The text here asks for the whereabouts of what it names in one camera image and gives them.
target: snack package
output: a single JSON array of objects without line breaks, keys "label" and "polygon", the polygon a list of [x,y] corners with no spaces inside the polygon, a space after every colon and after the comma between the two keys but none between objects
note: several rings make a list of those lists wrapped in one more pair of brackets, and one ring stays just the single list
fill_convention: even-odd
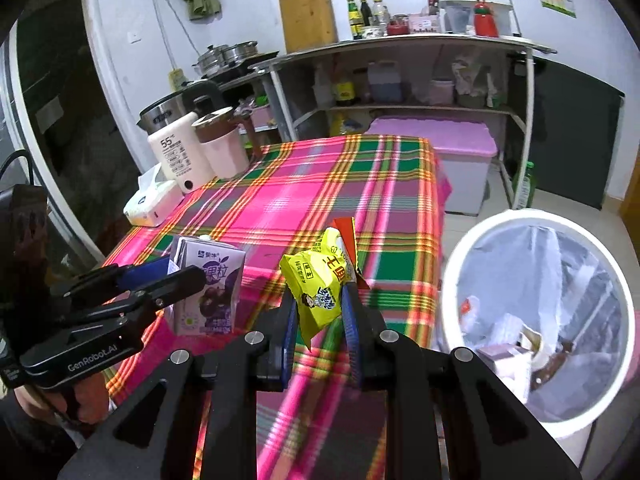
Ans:
[{"label": "snack package", "polygon": [[166,308],[167,321],[176,335],[233,332],[245,256],[244,251],[222,242],[174,238],[169,272],[195,265],[207,277],[201,292]]},{"label": "snack package", "polygon": [[347,282],[369,288],[358,270],[353,218],[335,219],[310,250],[285,254],[280,270],[298,304],[300,334],[311,338],[340,316],[340,288]]}]

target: tissue box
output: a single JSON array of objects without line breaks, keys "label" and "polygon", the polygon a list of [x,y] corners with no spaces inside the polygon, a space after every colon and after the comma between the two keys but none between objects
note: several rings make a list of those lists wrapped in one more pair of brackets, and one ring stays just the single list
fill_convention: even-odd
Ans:
[{"label": "tissue box", "polygon": [[192,237],[174,238],[174,269],[205,271],[204,289],[175,303],[168,321],[176,335],[228,334],[234,329],[245,252],[232,245]]},{"label": "tissue box", "polygon": [[131,225],[158,227],[182,201],[182,191],[175,180],[160,180],[160,164],[138,177],[139,189],[124,206],[123,213]]},{"label": "tissue box", "polygon": [[513,395],[526,404],[531,388],[533,352],[511,344],[485,346],[476,352]]}]

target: human hand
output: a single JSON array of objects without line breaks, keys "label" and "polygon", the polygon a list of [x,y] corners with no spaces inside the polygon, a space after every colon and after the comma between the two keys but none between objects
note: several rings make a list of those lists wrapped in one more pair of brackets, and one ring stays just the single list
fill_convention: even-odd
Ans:
[{"label": "human hand", "polygon": [[[74,393],[80,407],[78,419],[87,424],[97,424],[109,413],[109,393],[102,374],[95,374],[74,384]],[[52,409],[44,401],[46,398],[59,412],[66,413],[66,400],[59,393],[44,392],[35,386],[25,385],[15,389],[15,397],[24,412],[37,420],[55,424]]]}]

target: cooking pot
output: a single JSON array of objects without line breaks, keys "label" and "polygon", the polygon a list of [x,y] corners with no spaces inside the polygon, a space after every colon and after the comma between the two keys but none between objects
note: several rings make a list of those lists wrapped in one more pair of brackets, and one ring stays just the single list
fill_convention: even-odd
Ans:
[{"label": "cooking pot", "polygon": [[148,134],[161,130],[186,114],[208,113],[226,106],[222,92],[213,81],[202,79],[169,94],[140,112],[138,126]]},{"label": "cooking pot", "polygon": [[224,48],[222,50],[222,56],[225,58],[225,63],[233,66],[248,57],[256,56],[258,54],[257,45],[257,41],[245,41],[244,43],[238,43]]},{"label": "cooking pot", "polygon": [[201,76],[214,75],[225,66],[225,58],[222,55],[222,51],[228,47],[226,44],[218,46],[209,45],[207,51],[198,58],[198,62],[191,66],[193,66]]}]

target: green bottle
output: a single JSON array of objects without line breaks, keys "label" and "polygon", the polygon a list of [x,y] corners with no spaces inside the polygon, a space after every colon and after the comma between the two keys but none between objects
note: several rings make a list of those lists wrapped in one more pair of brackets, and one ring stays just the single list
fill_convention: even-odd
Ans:
[{"label": "green bottle", "polygon": [[[518,199],[518,203],[516,204],[515,209],[524,209],[526,207],[531,207],[531,203],[533,202],[533,193],[536,190],[536,177],[533,175],[533,162],[528,161],[527,167],[524,172],[524,179],[522,181],[522,192],[520,193],[520,198]],[[516,175],[516,178],[513,181],[513,193],[516,193],[516,186],[518,185],[518,179],[520,177],[520,172]]]},{"label": "green bottle", "polygon": [[358,10],[356,0],[347,0],[347,6],[349,9],[349,25],[351,27],[351,35],[354,40],[362,39],[362,27],[364,27],[364,20],[362,14]]}]

